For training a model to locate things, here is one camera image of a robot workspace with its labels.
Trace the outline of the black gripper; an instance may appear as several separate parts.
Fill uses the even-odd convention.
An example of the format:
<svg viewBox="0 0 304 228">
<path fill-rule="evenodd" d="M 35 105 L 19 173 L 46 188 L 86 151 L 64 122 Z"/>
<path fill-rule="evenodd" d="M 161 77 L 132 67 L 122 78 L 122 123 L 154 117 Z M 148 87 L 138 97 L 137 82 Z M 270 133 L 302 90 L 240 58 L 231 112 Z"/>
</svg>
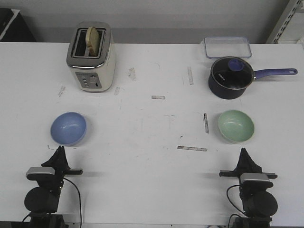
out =
<svg viewBox="0 0 304 228">
<path fill-rule="evenodd" d="M 63 167 L 51 167 L 59 164 L 60 155 Z M 69 167 L 64 146 L 59 146 L 50 159 L 45 162 L 45 166 L 41 166 L 41 169 L 45 172 L 39 175 L 39 186 L 47 190 L 59 190 L 62 188 L 64 184 L 63 179 L 66 175 L 83 174 L 83 169 L 72 169 Z"/>
<path fill-rule="evenodd" d="M 241 148 L 239 160 L 237 163 L 237 168 L 233 171 L 228 170 L 220 170 L 219 177 L 228 177 L 228 178 L 237 178 L 239 181 L 239 188 L 242 190 L 266 190 L 273 187 L 273 182 L 277 178 L 277 174 L 275 173 L 268 173 L 268 172 L 258 172 L 261 171 L 261 167 L 257 165 L 252 158 L 250 157 L 249 153 L 247 152 L 246 148 Z M 270 179 L 270 182 L 245 182 L 244 184 L 240 183 L 240 176 L 243 173 L 264 173 Z"/>
</svg>

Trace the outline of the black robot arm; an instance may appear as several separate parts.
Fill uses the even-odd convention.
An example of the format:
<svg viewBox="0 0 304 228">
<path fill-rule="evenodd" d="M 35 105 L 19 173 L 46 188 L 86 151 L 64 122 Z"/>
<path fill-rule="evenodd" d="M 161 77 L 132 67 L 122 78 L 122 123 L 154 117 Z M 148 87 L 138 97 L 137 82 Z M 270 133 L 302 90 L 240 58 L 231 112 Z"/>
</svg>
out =
<svg viewBox="0 0 304 228">
<path fill-rule="evenodd" d="M 67 228 L 62 214 L 57 214 L 61 190 L 64 181 L 71 183 L 77 193 L 79 200 L 79 226 L 83 224 L 81 195 L 79 188 L 69 179 L 67 175 L 81 175 L 82 169 L 72 169 L 69 167 L 65 148 L 60 145 L 51 158 L 42 163 L 39 167 L 31 167 L 26 172 L 26 178 L 36 181 L 38 186 L 31 189 L 25 196 L 24 205 L 29 211 L 25 217 L 30 217 L 29 222 L 23 219 L 21 224 L 28 228 Z"/>
<path fill-rule="evenodd" d="M 271 180 L 277 178 L 275 173 L 263 172 L 245 148 L 241 148 L 239 160 L 234 170 L 219 172 L 220 177 L 232 177 L 239 180 L 238 185 L 227 188 L 226 197 L 232 206 L 243 216 L 232 214 L 236 218 L 228 228 L 269 228 L 271 216 L 276 214 L 278 203 L 275 197 L 266 190 L 273 187 Z M 239 196 L 242 201 L 242 209 L 239 209 L 230 199 L 229 190 L 239 188 Z"/>
</svg>

